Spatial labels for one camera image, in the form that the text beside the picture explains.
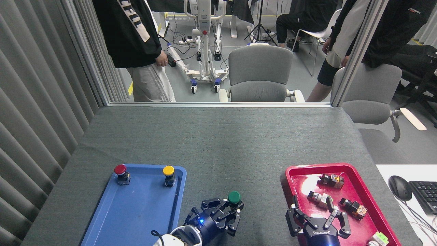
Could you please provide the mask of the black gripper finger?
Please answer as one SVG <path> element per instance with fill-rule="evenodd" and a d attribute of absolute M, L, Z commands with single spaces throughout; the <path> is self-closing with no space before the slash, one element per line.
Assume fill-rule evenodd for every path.
<path fill-rule="evenodd" d="M 313 225 L 311 218 L 299 208 L 296 195 L 293 196 L 292 204 L 286 212 L 286 220 L 292 237 L 296 237 L 299 234 L 304 228 L 305 223 L 309 223 L 311 226 Z"/>
<path fill-rule="evenodd" d="M 218 228 L 234 237 L 241 218 L 241 209 L 232 209 L 218 216 Z"/>
<path fill-rule="evenodd" d="M 330 212 L 329 218 L 326 220 L 325 224 L 323 225 L 324 230 L 328 230 L 329 227 L 332 225 L 332 222 L 334 221 L 334 218 L 337 218 L 340 222 L 340 237 L 342 238 L 348 238 L 351 235 L 351 228 L 348 221 L 348 215 L 345 212 L 340 212 L 339 210 L 334 208 L 333 200 L 330 196 L 326 198 L 326 205 L 328 207 L 328 210 Z"/>
<path fill-rule="evenodd" d="M 206 211 L 207 209 L 212 209 L 212 212 L 209 212 L 210 215 L 218 214 L 218 211 L 221 211 L 225 216 L 228 216 L 237 213 L 237 210 L 242 210 L 243 208 L 244 203 L 242 201 L 234 203 L 230 201 L 229 198 L 208 199 L 203 200 L 201 203 L 201 209 L 203 211 Z"/>

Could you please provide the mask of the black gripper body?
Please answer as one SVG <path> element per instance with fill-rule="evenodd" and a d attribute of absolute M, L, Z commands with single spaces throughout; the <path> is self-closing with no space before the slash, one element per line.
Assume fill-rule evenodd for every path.
<path fill-rule="evenodd" d="M 199 231 L 203 245 L 209 243 L 219 233 L 216 222 L 208 213 L 200 213 L 197 217 L 189 220 L 187 225 L 191 225 Z"/>
<path fill-rule="evenodd" d="M 338 230 L 333 225 L 324 230 L 322 225 L 314 229 L 307 224 L 304 226 L 304 236 L 307 246 L 340 246 Z"/>

